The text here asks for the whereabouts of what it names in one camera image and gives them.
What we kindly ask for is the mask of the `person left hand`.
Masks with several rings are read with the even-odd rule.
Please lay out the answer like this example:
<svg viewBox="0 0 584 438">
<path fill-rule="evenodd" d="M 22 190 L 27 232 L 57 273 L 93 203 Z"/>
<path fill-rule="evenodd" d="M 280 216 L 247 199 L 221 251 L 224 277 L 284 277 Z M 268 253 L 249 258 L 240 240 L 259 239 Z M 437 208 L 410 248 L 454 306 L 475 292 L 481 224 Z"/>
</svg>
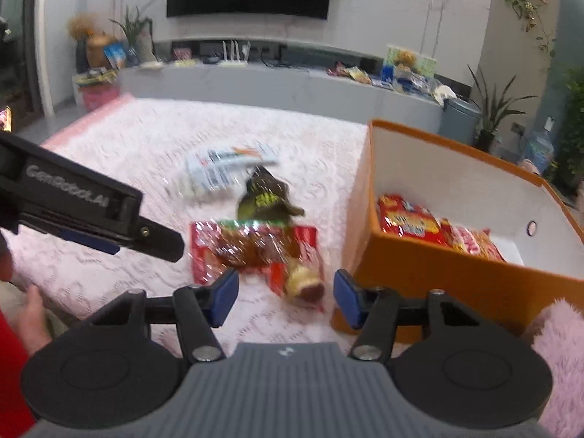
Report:
<svg viewBox="0 0 584 438">
<path fill-rule="evenodd" d="M 38 287 L 32 285 L 26 292 L 21 291 L 11 282 L 13 273 L 12 253 L 1 236 L 1 318 L 31 357 L 50 344 L 53 337 Z"/>
</svg>

